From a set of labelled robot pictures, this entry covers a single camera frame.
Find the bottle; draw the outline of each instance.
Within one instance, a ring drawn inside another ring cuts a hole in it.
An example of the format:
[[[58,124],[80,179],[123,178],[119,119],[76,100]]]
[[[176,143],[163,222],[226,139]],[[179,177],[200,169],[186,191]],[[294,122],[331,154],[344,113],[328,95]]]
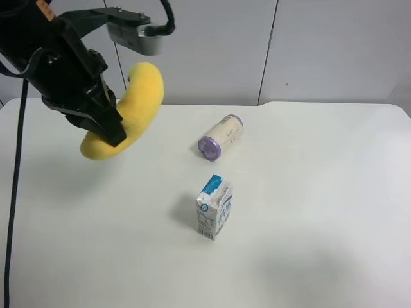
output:
[[[213,162],[220,158],[241,135],[243,135],[243,122],[238,116],[229,114],[200,138],[198,149],[206,159]]]

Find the small juice box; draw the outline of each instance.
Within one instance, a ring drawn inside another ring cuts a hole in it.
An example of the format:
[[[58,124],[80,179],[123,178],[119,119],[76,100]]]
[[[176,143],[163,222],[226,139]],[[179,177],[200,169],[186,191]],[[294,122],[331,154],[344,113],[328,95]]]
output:
[[[232,185],[213,175],[196,199],[198,232],[215,241],[230,215]]]

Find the yellow plush banana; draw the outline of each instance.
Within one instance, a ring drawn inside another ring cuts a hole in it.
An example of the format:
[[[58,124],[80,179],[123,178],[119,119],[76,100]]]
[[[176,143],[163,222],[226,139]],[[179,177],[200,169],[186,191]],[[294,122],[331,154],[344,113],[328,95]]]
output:
[[[126,132],[126,139],[118,146],[107,144],[95,133],[87,132],[80,151],[93,160],[103,160],[125,150],[147,129],[156,115],[164,97],[164,85],[160,71],[150,63],[138,63],[128,74],[130,85],[117,104],[117,110],[123,117],[121,124]]]

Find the cylindrical container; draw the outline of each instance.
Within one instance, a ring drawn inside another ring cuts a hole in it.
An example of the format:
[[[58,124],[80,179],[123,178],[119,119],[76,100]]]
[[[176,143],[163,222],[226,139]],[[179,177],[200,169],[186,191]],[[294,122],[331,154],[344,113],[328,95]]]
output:
[[[243,122],[238,116],[229,114],[200,138],[198,149],[206,159],[214,161],[241,135]]]

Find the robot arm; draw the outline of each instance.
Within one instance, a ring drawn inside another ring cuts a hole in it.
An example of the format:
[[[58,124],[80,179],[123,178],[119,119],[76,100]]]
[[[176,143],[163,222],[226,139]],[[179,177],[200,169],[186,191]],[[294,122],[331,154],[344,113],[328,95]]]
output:
[[[56,17],[44,0],[0,0],[0,52],[21,72],[14,74],[0,64],[0,73],[28,79],[50,109],[117,146],[126,133],[115,95],[102,76],[107,64],[97,51],[87,50],[81,38],[107,24],[115,43],[142,55],[156,55],[160,38],[175,29],[169,3],[161,2],[168,16],[164,26],[121,8]]]

